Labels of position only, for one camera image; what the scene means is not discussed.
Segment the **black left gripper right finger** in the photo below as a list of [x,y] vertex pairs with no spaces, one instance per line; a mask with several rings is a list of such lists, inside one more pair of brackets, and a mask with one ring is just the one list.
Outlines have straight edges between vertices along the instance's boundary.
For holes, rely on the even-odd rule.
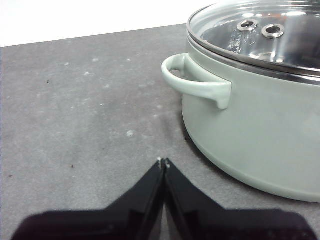
[[300,214],[280,209],[226,209],[191,183],[172,161],[161,159],[166,206],[183,240],[308,240]]

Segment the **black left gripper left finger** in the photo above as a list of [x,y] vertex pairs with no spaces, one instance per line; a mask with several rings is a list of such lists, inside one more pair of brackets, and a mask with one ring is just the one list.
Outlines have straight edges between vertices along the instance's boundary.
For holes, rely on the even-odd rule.
[[47,211],[21,222],[14,240],[157,240],[166,162],[158,160],[126,193],[98,210]]

